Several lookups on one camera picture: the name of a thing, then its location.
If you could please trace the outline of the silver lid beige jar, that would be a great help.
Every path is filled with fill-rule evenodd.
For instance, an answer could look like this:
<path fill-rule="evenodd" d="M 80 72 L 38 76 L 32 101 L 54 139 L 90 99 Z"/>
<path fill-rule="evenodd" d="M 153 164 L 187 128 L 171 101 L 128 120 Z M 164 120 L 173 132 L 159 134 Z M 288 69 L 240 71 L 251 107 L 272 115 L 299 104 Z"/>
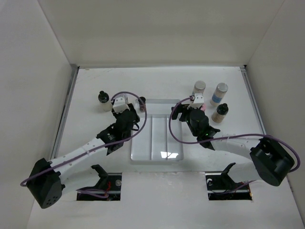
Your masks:
<path fill-rule="evenodd" d="M 204 81 L 196 81 L 193 87 L 192 95 L 203 94 L 206 88 L 206 83 Z"/>

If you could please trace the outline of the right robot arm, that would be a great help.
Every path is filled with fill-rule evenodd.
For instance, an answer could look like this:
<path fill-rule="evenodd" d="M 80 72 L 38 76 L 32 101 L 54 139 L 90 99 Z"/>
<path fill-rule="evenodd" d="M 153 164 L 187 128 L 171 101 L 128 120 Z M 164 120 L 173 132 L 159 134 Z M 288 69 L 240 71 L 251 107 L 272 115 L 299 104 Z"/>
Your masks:
<path fill-rule="evenodd" d="M 185 122 L 196 144 L 213 151 L 224 151 L 245 157 L 248 163 L 230 163 L 221 174 L 221 183 L 231 189 L 239 182 L 262 180 L 271 186 L 279 186 L 286 175 L 300 165 L 286 151 L 282 141 L 270 135 L 243 134 L 228 135 L 213 128 L 204 111 L 191 104 L 177 104 L 172 107 L 170 120 Z"/>

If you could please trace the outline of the white plastic organizer tray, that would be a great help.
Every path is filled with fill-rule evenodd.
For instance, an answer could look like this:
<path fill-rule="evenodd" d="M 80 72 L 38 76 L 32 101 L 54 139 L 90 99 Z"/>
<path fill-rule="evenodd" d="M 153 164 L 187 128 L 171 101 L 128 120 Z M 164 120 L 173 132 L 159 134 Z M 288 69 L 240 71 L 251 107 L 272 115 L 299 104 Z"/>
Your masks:
<path fill-rule="evenodd" d="M 131 161 L 138 164 L 169 164 L 182 161 L 183 145 L 170 134 L 168 123 L 171 108 L 178 99 L 146 99 L 145 113 L 140 111 L 139 102 L 134 108 L 140 117 L 143 130 L 131 140 Z"/>

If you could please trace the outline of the pink cap seasoning bottle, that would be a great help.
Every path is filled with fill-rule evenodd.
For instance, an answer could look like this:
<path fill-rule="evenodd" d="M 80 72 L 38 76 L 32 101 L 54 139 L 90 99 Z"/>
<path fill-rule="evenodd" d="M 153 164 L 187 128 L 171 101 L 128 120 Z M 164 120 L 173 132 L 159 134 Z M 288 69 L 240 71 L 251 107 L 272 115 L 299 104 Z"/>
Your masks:
<path fill-rule="evenodd" d="M 201 107 L 200 107 L 200 110 L 204 111 L 206 110 L 206 104 L 203 104 Z"/>

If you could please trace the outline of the aluminium table edge rail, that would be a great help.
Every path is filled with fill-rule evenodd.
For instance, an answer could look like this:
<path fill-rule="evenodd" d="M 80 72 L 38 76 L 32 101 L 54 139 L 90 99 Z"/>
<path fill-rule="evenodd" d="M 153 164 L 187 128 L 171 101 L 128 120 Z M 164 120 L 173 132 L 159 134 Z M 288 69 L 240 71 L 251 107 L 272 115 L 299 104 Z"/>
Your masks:
<path fill-rule="evenodd" d="M 73 91 L 74 91 L 74 88 L 76 85 L 79 68 L 80 67 L 78 65 L 71 64 L 70 81 L 69 81 L 68 89 L 66 92 L 62 112 L 61 112 L 59 125 L 58 125 L 58 128 L 55 133 L 54 143 L 51 147 L 51 152 L 47 156 L 48 160 L 54 159 L 58 156 L 59 148 L 60 148 L 60 144 L 61 144 L 61 140 L 62 140 L 62 135 L 63 135 L 63 131 L 65 128 L 65 124 L 66 124 L 66 120 L 67 120 L 67 116 L 68 116 L 68 112 L 69 112 L 69 108 L 70 108 L 70 104 L 71 104 L 71 100 L 72 100 L 72 96 L 73 96 Z"/>

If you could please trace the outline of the right black knob grinder bottle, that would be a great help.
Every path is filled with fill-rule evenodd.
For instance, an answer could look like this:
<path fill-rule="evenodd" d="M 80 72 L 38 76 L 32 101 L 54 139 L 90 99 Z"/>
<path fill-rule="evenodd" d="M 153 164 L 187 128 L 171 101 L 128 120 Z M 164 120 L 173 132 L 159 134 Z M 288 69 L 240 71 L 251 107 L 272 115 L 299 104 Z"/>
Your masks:
<path fill-rule="evenodd" d="M 229 111 L 227 103 L 223 103 L 217 106 L 217 109 L 212 114 L 212 120 L 216 123 L 221 123 L 225 116 L 227 115 Z"/>

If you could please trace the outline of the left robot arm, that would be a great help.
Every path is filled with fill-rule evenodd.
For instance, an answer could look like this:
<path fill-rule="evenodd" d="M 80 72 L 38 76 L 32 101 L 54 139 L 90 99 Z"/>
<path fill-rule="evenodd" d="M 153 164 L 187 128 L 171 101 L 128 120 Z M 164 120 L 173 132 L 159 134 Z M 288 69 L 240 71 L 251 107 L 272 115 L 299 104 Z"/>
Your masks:
<path fill-rule="evenodd" d="M 64 194 L 80 191 L 88 194 L 101 191 L 107 185 L 108 173 L 101 166 L 103 156 L 120 149 L 130 140 L 140 118 L 132 104 L 97 136 L 80 148 L 64 156 L 47 161 L 38 160 L 26 182 L 26 187 L 42 209 L 54 205 Z"/>

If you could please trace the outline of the small black cap spice bottle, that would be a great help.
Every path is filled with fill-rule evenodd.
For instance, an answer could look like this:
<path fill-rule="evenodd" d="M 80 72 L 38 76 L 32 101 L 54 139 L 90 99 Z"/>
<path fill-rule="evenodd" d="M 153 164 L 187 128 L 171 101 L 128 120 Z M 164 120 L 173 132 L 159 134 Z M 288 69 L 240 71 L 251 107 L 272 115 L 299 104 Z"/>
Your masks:
<path fill-rule="evenodd" d="M 139 97 L 138 104 L 140 112 L 144 113 L 146 111 L 146 98 L 143 96 Z"/>

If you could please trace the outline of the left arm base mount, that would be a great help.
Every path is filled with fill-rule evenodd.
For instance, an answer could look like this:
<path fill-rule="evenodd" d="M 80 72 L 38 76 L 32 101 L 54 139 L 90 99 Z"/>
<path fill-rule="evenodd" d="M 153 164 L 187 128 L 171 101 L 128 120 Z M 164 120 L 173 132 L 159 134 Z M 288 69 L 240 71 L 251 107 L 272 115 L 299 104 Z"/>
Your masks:
<path fill-rule="evenodd" d="M 77 201 L 120 201 L 122 173 L 107 173 L 100 165 L 93 165 L 99 176 L 94 186 L 81 188 L 77 192 Z"/>

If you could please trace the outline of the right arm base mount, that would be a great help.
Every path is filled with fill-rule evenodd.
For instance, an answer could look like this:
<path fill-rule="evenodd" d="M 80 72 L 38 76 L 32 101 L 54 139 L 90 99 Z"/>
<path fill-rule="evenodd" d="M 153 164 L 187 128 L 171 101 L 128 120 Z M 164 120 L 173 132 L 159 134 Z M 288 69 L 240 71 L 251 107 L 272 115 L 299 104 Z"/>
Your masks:
<path fill-rule="evenodd" d="M 223 171 L 205 173 L 207 196 L 210 201 L 252 200 L 250 182 L 234 182 L 228 175 L 235 163 Z"/>

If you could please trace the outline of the blue label sago jar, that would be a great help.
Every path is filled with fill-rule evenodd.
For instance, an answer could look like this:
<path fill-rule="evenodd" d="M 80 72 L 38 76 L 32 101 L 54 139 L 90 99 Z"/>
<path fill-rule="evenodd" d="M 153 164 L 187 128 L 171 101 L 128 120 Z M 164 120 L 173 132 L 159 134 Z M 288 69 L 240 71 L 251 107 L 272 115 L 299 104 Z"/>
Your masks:
<path fill-rule="evenodd" d="M 225 94 L 227 93 L 227 91 L 228 91 L 228 85 L 225 83 L 219 83 L 216 86 L 216 89 L 212 95 L 210 104 L 213 106 L 219 105 L 222 99 L 224 98 Z"/>

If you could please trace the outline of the black knob cap grinder bottle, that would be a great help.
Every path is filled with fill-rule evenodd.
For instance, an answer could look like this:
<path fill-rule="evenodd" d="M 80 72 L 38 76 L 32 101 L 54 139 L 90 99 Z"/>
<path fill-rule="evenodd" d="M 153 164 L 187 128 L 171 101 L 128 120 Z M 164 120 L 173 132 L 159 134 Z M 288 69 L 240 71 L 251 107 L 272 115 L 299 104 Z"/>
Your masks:
<path fill-rule="evenodd" d="M 99 92 L 98 100 L 99 100 L 100 104 L 102 105 L 102 109 L 105 112 L 109 112 L 112 110 L 112 104 L 109 99 L 109 95 L 105 91 Z"/>

